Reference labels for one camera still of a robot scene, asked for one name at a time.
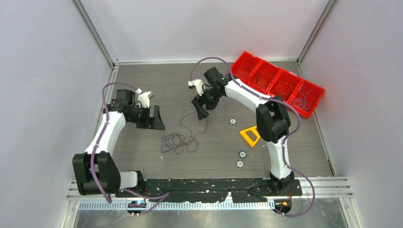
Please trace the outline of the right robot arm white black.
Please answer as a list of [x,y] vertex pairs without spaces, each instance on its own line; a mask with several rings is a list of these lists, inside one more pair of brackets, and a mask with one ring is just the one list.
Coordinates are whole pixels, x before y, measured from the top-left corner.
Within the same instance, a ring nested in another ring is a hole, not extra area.
[[208,84],[200,79],[190,79],[188,87],[195,89],[197,95],[193,98],[198,119],[209,116],[223,96],[232,98],[247,108],[256,117],[257,132],[267,144],[270,155],[270,189],[278,194],[285,194],[295,179],[289,165],[288,135],[291,120],[286,103],[281,96],[265,97],[262,93],[244,84],[233,74],[223,75],[213,67],[204,73]]

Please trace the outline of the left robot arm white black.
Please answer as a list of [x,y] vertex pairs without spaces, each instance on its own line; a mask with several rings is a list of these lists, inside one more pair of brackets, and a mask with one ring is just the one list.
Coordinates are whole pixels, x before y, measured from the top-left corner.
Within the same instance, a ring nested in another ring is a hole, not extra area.
[[111,194],[127,189],[133,196],[145,193],[146,184],[140,171],[119,171],[113,151],[120,132],[127,123],[139,129],[165,130],[159,106],[151,106],[151,91],[119,89],[116,98],[103,109],[102,122],[92,142],[83,153],[72,159],[80,195]]

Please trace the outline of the poker chip centre table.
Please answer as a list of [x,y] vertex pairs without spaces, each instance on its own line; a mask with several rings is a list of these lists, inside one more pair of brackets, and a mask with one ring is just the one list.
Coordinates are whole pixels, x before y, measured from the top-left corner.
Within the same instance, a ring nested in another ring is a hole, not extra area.
[[237,120],[235,118],[231,118],[229,120],[229,124],[231,124],[231,125],[235,125],[236,123],[237,123]]

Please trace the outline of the yellow triangular plastic block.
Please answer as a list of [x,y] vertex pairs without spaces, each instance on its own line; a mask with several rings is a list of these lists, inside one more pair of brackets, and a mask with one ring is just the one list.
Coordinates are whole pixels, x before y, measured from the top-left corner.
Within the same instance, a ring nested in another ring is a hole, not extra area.
[[241,130],[240,136],[251,148],[253,148],[257,144],[257,142],[261,139],[261,136],[257,131],[257,126]]

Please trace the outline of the poker chip lower upper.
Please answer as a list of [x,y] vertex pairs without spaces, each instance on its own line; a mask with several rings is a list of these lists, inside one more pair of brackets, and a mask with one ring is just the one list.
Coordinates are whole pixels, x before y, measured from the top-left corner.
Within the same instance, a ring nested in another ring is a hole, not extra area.
[[244,159],[244,158],[247,157],[247,153],[246,153],[245,151],[240,151],[240,152],[239,152],[239,157],[242,158],[242,159]]

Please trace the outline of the poker chip lowest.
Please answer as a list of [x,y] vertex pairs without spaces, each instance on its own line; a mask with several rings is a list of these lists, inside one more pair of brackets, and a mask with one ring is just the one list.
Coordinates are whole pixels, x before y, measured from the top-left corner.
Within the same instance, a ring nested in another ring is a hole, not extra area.
[[237,168],[241,169],[241,168],[244,167],[244,165],[245,165],[245,163],[243,161],[241,161],[241,160],[236,161],[236,167]]

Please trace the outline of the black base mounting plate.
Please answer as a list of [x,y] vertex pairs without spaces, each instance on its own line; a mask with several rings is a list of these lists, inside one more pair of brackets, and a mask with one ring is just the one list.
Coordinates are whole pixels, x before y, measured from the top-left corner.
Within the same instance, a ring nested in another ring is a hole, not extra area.
[[215,203],[231,196],[234,203],[265,202],[267,197],[301,196],[299,180],[285,189],[270,179],[221,178],[221,179],[147,179],[130,191],[146,197],[160,197],[168,193],[164,202]]

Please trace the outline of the red four-compartment bin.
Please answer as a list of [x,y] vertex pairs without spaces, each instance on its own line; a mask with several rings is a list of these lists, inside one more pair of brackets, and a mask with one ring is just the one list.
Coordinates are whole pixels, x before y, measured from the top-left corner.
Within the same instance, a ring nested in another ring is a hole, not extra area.
[[279,95],[300,116],[309,118],[325,89],[244,51],[232,64],[231,72],[249,87],[265,95]]

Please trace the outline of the aluminium frame rail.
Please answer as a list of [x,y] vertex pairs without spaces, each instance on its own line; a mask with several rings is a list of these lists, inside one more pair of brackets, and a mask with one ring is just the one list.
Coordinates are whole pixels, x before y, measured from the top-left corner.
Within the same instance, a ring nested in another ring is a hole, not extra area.
[[[300,188],[302,195],[296,196],[298,199],[312,197],[313,191],[307,180],[298,178],[300,181]],[[350,184],[345,177],[313,177],[310,178],[314,189],[316,198],[353,198],[353,192]],[[83,196],[78,192],[77,182],[75,179],[71,180],[69,191],[66,200],[104,200],[102,195],[89,195]]]

